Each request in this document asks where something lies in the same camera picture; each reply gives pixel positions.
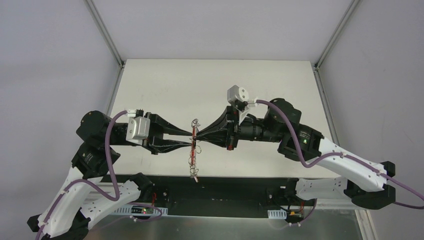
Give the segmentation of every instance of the purple cable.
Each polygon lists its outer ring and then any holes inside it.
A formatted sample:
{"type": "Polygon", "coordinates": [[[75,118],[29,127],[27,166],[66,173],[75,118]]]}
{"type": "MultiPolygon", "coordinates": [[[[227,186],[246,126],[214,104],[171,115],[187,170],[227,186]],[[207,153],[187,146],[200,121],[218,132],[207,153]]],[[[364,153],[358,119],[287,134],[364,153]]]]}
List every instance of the purple cable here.
{"type": "MultiPolygon", "coordinates": [[[[293,126],[292,126],[292,124],[290,123],[290,121],[289,121],[289,119],[287,118],[287,116],[284,114],[284,112],[283,111],[281,111],[281,109],[279,109],[276,105],[274,105],[273,103],[271,103],[271,102],[269,102],[269,101],[265,101],[265,100],[257,100],[256,101],[258,104],[264,104],[264,105],[267,105],[268,107],[270,107],[270,108],[272,108],[274,111],[276,111],[279,115],[280,115],[280,117],[284,120],[284,122],[285,122],[285,124],[287,125],[287,127],[288,127],[288,130],[289,130],[289,132],[290,132],[290,135],[291,135],[291,137],[292,137],[292,139],[293,139],[293,142],[294,142],[294,146],[295,146],[295,148],[296,148],[296,152],[297,152],[297,155],[298,155],[298,157],[299,157],[299,160],[300,160],[300,163],[305,167],[305,168],[311,168],[311,167],[313,167],[313,166],[315,166],[319,161],[321,161],[321,160],[323,160],[323,159],[325,159],[325,158],[328,158],[328,157],[331,157],[331,156],[342,156],[343,155],[343,153],[341,153],[341,152],[330,152],[330,153],[326,153],[326,154],[324,154],[324,155],[322,155],[322,156],[320,156],[320,157],[318,157],[317,159],[315,159],[314,161],[312,161],[311,163],[307,163],[306,161],[305,161],[305,158],[304,158],[304,156],[303,156],[303,154],[302,154],[302,150],[301,150],[301,145],[300,145],[300,143],[299,143],[299,140],[298,140],[298,138],[297,138],[297,136],[296,136],[296,131],[295,131],[295,129],[293,128],[293,126]]],[[[354,156],[351,156],[351,155],[346,155],[346,156],[344,156],[345,158],[348,158],[348,159],[350,159],[350,160],[352,160],[352,161],[355,161],[356,163],[358,163],[358,164],[360,164],[360,165],[362,165],[362,166],[364,166],[364,167],[366,167],[366,168],[368,168],[368,169],[370,169],[371,171],[373,171],[374,173],[376,173],[376,174],[380,174],[380,171],[379,170],[377,170],[376,168],[374,168],[374,167],[372,167],[372,166],[370,166],[370,165],[368,165],[368,164],[366,164],[365,162],[363,162],[363,161],[361,161],[361,160],[359,160],[358,158],[356,158],[356,157],[354,157],[354,156]]],[[[406,190],[408,190],[409,192],[411,192],[412,194],[414,194],[414,195],[416,195],[417,197],[419,197],[420,199],[422,199],[423,201],[424,201],[424,195],[423,194],[421,194],[421,193],[419,193],[418,191],[416,191],[416,190],[414,190],[414,189],[412,189],[411,187],[409,187],[409,186],[407,186],[407,185],[405,185],[405,184],[403,184],[403,183],[401,183],[401,182],[399,182],[398,180],[396,180],[396,179],[394,179],[394,178],[392,178],[392,177],[390,177],[390,176],[388,176],[387,174],[384,174],[384,173],[381,173],[381,176],[383,176],[383,177],[385,177],[387,180],[389,180],[389,181],[392,181],[393,183],[395,183],[396,185],[398,185],[398,186],[400,186],[401,188],[404,188],[404,189],[406,189],[406,190]]],[[[393,204],[395,204],[395,205],[399,205],[399,206],[402,206],[402,207],[406,207],[406,208],[410,208],[410,209],[420,209],[420,210],[423,210],[424,209],[424,206],[415,206],[415,205],[409,205],[409,204],[405,204],[405,203],[401,203],[401,202],[394,202],[393,204]]],[[[311,212],[308,214],[308,216],[306,216],[306,218],[303,220],[303,221],[305,221],[310,215],[311,215],[311,213],[314,211],[314,209],[315,209],[315,205],[314,205],[314,207],[312,208],[312,210],[311,210],[311,212]]]]}
{"type": "MultiPolygon", "coordinates": [[[[102,189],[100,189],[100,187],[98,187],[96,184],[94,184],[91,181],[85,180],[85,179],[77,179],[74,181],[71,181],[63,190],[65,192],[67,192],[74,184],[78,184],[78,183],[84,183],[84,184],[88,184],[90,185],[92,188],[94,188],[97,192],[99,192],[101,195],[103,195],[105,198],[116,202],[119,200],[120,198],[120,194],[119,194],[119,186],[118,186],[118,181],[117,181],[117,177],[115,176],[115,171],[114,171],[114,167],[113,167],[113,163],[112,163],[112,157],[111,157],[111,151],[110,151],[110,147],[111,147],[111,134],[112,134],[112,128],[114,127],[114,124],[116,123],[117,119],[123,115],[127,114],[127,111],[121,111],[119,112],[116,116],[114,116],[111,120],[109,125],[107,126],[107,130],[106,130],[106,136],[104,138],[104,149],[105,149],[105,153],[106,153],[106,162],[107,162],[107,167],[109,168],[109,174],[110,174],[110,179],[112,181],[113,184],[113,189],[115,191],[115,196],[110,196],[107,192],[103,191],[102,189]]],[[[50,216],[52,215],[53,211],[55,210],[55,208],[57,207],[57,205],[59,204],[60,200],[62,199],[62,197],[64,196],[64,193],[60,194],[56,200],[53,202],[53,204],[51,205],[51,208],[48,210],[47,214],[45,215],[45,218],[43,220],[44,223],[47,223],[47,221],[49,220],[50,216]]],[[[45,225],[42,225],[38,232],[37,235],[35,237],[35,240],[39,240],[40,236],[44,230],[45,225]]]]}
{"type": "Polygon", "coordinates": [[[306,221],[306,219],[308,219],[311,215],[312,215],[312,213],[315,211],[315,208],[317,207],[317,202],[318,202],[318,199],[315,199],[315,202],[313,203],[313,207],[312,207],[312,209],[310,210],[310,212],[306,215],[306,217],[302,220],[302,221],[300,221],[299,223],[303,223],[304,221],[306,221]]]}

